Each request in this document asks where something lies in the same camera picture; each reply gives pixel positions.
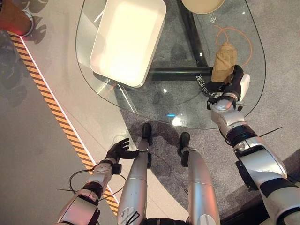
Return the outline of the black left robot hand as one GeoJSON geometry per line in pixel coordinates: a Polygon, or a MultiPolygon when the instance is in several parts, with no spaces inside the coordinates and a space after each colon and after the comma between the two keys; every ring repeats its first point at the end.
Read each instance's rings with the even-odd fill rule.
{"type": "Polygon", "coordinates": [[[113,164],[118,163],[120,159],[134,159],[139,155],[139,150],[129,150],[129,138],[125,138],[115,143],[107,152],[105,160],[113,164]]]}

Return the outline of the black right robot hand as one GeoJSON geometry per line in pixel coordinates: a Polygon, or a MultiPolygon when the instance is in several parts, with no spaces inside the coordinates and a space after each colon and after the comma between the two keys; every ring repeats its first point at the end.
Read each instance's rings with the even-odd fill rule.
{"type": "Polygon", "coordinates": [[[232,82],[226,86],[223,95],[229,96],[229,94],[233,94],[236,96],[236,101],[242,101],[248,91],[249,85],[250,75],[245,74],[239,65],[235,65],[232,73],[232,82]]]}

